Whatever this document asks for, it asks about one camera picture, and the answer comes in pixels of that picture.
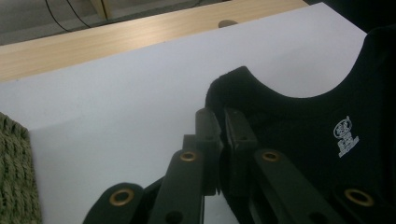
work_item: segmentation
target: wooden table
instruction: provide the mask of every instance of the wooden table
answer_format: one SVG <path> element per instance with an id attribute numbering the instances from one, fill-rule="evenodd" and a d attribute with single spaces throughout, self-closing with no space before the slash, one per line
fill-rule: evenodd
<path id="1" fill-rule="evenodd" d="M 40 74 L 219 29 L 219 22 L 252 21 L 307 4 L 302 0 L 233 0 L 0 47 L 0 81 Z"/>

